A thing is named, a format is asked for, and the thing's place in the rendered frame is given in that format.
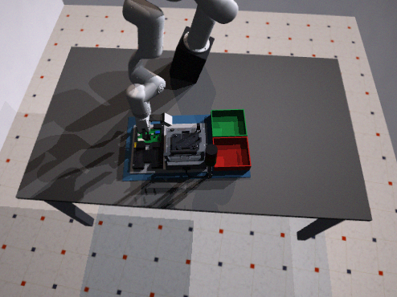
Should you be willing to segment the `red open-top bin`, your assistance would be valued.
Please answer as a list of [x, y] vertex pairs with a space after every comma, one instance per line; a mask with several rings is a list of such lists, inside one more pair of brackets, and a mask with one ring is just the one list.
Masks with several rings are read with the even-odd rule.
[[218, 148], [214, 171], [250, 170], [251, 159], [248, 137], [213, 137]]

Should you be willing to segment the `green circuit board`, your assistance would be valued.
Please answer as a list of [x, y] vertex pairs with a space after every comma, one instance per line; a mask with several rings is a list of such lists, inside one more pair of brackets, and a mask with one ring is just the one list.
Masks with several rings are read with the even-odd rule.
[[145, 142], [145, 143], [161, 142], [162, 130], [161, 129], [150, 129], [149, 135], [150, 135], [151, 140], [143, 140], [142, 133], [139, 132], [137, 134], [137, 142]]

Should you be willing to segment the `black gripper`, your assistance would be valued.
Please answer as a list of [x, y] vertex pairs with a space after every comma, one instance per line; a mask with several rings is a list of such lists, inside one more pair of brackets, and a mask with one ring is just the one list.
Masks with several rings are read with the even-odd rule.
[[[139, 132], [142, 132], [143, 140], [151, 140], [150, 135], [149, 135], [149, 130], [150, 130], [150, 123], [152, 121], [149, 121], [149, 115], [144, 118], [136, 118], [135, 117], [137, 130]], [[145, 134], [146, 132], [147, 132], [147, 134]]]

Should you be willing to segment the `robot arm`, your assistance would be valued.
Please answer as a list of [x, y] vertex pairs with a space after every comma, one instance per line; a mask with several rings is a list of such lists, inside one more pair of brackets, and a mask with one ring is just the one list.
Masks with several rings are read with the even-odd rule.
[[[238, 6], [232, 0], [195, 0], [198, 4], [190, 31], [184, 35], [186, 48], [194, 53], [207, 51], [215, 22], [227, 24], [235, 19]], [[138, 50], [129, 60], [126, 97], [133, 115], [150, 114], [149, 100], [163, 92], [166, 82], [143, 67], [143, 59], [156, 59], [163, 52], [165, 16], [162, 10], [146, 0], [125, 0], [122, 10], [126, 21], [137, 27]]]

